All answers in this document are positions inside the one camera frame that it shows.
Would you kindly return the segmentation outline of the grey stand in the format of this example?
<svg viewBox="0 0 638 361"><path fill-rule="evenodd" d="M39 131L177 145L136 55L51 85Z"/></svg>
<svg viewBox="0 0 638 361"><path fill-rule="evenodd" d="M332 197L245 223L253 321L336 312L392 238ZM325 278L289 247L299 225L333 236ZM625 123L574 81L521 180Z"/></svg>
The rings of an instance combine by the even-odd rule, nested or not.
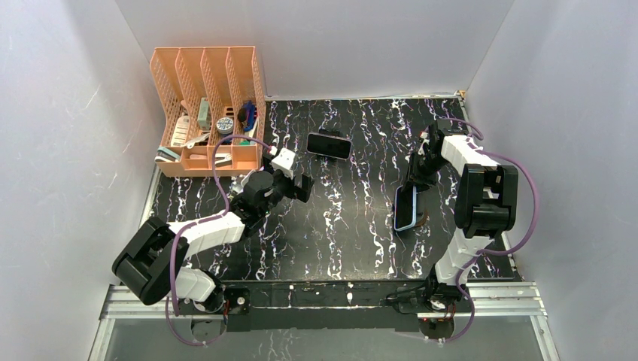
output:
<svg viewBox="0 0 638 361"><path fill-rule="evenodd" d="M417 219L415 221L414 228L416 229L421 228L428 222L428 219L429 219L429 214L427 211L417 213Z"/></svg>

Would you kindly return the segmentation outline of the white label tag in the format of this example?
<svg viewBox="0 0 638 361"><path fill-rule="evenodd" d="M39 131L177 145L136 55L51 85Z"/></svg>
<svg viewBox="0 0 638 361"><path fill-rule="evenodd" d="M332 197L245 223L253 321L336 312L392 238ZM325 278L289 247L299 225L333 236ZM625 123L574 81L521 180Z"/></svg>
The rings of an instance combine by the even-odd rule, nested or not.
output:
<svg viewBox="0 0 638 361"><path fill-rule="evenodd" d="M169 146L183 147L187 143L189 130L190 117L188 115L180 116L175 123Z"/></svg>

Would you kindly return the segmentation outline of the phone with pink case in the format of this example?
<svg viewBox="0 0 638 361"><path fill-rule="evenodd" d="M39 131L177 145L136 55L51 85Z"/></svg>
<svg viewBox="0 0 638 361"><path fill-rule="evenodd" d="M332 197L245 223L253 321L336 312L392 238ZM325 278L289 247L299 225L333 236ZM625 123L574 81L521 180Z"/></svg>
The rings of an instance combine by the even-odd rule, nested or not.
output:
<svg viewBox="0 0 638 361"><path fill-rule="evenodd" d="M352 142L347 138L312 132L308 134L306 150L319 156L348 159L352 151Z"/></svg>

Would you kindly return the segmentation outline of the round blue white tape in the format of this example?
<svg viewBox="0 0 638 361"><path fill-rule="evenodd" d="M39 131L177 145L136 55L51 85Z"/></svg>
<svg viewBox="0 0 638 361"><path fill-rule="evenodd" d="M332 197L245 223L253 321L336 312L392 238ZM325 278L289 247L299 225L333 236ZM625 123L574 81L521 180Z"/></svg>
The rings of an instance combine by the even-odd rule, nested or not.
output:
<svg viewBox="0 0 638 361"><path fill-rule="evenodd" d="M221 117L215 122L215 129L221 135L230 135L235 128L235 121L231 117Z"/></svg>

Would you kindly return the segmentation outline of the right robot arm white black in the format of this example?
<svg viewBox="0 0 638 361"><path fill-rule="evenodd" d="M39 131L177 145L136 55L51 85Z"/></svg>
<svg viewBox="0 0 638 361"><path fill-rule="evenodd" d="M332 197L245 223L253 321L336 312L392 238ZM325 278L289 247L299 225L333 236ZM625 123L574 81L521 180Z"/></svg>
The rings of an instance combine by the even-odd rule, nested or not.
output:
<svg viewBox="0 0 638 361"><path fill-rule="evenodd" d="M393 228L412 229L418 221L418 197L432 188L439 170L450 165L459 176L454 204L455 229L447 250L416 287L398 289L384 300L398 311L448 310L467 296L469 268L487 246L515 224L518 170L481 152L471 133L432 123L409 156L406 179L396 189Z"/></svg>

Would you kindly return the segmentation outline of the white stapler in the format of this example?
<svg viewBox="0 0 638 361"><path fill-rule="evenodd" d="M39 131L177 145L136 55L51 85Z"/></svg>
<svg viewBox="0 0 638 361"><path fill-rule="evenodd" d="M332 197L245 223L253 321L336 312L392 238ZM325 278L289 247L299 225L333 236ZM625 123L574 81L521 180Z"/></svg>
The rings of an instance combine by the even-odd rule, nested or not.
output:
<svg viewBox="0 0 638 361"><path fill-rule="evenodd" d="M214 166L216 168L231 166L232 154L231 153L216 153L214 155Z"/></svg>

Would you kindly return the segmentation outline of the phone with blue case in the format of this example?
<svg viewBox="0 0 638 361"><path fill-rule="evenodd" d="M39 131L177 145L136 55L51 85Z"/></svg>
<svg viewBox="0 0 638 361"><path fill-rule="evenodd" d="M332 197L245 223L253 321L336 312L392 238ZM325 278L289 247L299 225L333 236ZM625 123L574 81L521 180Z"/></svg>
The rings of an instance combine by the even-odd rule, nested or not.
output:
<svg viewBox="0 0 638 361"><path fill-rule="evenodd" d="M402 232L415 226L417 220L417 190L414 186L401 186L395 192L393 228Z"/></svg>

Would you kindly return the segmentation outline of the blue black tool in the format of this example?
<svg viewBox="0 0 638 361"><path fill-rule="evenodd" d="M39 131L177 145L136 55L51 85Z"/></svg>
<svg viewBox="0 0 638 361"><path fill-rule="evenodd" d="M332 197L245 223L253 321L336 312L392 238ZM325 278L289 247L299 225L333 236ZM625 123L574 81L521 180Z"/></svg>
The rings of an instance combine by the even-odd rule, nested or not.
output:
<svg viewBox="0 0 638 361"><path fill-rule="evenodd" d="M244 132L251 132L257 120L257 107L252 101L245 102L237 112L237 119Z"/></svg>

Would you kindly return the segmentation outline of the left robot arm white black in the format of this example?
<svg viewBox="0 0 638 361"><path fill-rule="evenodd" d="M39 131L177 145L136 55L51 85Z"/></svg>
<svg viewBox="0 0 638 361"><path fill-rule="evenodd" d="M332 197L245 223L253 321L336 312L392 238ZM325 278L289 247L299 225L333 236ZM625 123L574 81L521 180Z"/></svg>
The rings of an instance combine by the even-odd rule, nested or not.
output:
<svg viewBox="0 0 638 361"><path fill-rule="evenodd" d="M212 273L186 267L185 259L205 250L250 238L284 198L307 202L314 181L307 174L252 171L232 185L229 207L196 220L167 223L148 218L114 260L111 270L144 305L162 299L195 302L207 313L231 305Z"/></svg>

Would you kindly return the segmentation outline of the green white box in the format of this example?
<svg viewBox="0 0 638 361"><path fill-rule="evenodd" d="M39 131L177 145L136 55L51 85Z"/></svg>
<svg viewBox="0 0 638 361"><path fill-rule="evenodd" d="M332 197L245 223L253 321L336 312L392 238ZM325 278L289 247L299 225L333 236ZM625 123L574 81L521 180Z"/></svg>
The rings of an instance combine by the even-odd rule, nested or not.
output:
<svg viewBox="0 0 638 361"><path fill-rule="evenodd" d="M210 104L206 97L200 99L197 123L202 131L209 132L211 130Z"/></svg>

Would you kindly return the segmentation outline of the orange plastic file organizer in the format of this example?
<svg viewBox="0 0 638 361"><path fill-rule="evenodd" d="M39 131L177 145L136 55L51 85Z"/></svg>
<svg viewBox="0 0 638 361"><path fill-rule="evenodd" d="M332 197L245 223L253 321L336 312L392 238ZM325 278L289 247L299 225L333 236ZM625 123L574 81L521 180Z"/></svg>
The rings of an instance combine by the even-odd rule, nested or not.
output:
<svg viewBox="0 0 638 361"><path fill-rule="evenodd" d="M158 47L150 72L166 117L155 159L166 177L261 166L266 100L255 47Z"/></svg>

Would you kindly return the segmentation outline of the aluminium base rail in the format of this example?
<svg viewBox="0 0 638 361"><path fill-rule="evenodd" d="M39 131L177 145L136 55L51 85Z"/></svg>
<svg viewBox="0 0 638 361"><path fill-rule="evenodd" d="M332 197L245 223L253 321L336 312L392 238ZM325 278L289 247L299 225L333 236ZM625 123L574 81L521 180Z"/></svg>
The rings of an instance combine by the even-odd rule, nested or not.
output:
<svg viewBox="0 0 638 361"><path fill-rule="evenodd" d="M467 285L471 300L424 299L415 281L238 281L214 296L206 308L179 303L180 318L194 323L228 316L232 332L261 329L395 328L412 331L419 323L475 317L537 317L547 314L533 282Z"/></svg>

